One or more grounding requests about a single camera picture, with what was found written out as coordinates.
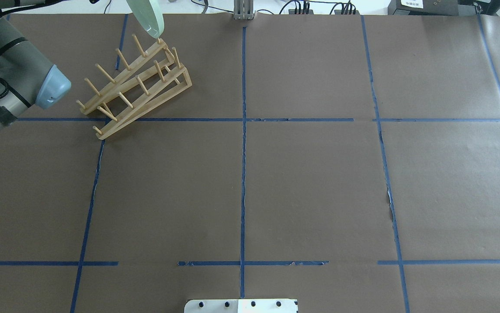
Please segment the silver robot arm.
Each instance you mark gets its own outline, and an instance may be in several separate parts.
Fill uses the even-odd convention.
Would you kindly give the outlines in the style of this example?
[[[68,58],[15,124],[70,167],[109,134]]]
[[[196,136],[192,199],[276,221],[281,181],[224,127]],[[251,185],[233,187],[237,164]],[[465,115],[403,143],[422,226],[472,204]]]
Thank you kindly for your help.
[[[0,0],[0,131],[31,106],[47,109],[71,89],[71,82],[7,15],[48,7],[56,0]]]

